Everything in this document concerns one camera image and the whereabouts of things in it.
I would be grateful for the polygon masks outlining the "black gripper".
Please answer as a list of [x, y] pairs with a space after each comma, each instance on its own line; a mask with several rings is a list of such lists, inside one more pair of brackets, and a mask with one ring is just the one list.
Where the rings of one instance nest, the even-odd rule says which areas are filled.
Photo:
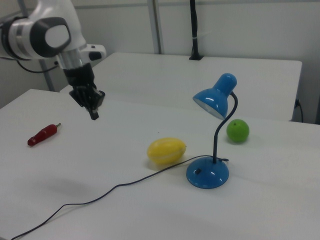
[[90, 63], [74, 68], [63, 70], [67, 82], [72, 86], [69, 93], [81, 106], [85, 107], [92, 120], [99, 118], [98, 108], [102, 105], [105, 93], [97, 89], [94, 83], [95, 75]]

